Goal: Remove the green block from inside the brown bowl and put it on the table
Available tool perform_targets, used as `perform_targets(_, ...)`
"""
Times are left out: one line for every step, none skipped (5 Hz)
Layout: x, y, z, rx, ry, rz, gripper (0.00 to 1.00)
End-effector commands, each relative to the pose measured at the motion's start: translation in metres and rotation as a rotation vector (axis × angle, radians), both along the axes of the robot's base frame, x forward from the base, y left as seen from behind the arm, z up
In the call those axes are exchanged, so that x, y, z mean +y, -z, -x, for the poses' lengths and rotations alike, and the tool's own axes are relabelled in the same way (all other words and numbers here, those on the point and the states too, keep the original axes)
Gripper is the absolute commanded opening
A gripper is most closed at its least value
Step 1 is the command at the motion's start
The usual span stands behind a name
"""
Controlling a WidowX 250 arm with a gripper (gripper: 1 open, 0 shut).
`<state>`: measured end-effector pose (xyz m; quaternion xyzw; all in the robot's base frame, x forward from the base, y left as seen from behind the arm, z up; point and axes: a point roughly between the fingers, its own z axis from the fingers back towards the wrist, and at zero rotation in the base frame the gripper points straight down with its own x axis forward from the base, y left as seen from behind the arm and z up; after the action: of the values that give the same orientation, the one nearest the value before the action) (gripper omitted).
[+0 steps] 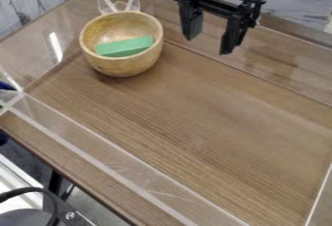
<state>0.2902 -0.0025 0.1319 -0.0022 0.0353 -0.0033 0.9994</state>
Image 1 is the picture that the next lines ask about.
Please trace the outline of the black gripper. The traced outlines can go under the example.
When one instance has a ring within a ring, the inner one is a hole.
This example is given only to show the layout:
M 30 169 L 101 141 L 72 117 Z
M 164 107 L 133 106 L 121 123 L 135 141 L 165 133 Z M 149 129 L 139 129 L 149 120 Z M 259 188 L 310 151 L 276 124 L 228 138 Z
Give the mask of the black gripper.
M 259 22 L 266 0 L 175 0 L 179 4 L 180 26 L 184 38 L 191 41 L 202 31 L 202 11 L 227 19 L 219 55 L 230 54 L 240 44 L 247 26 Z

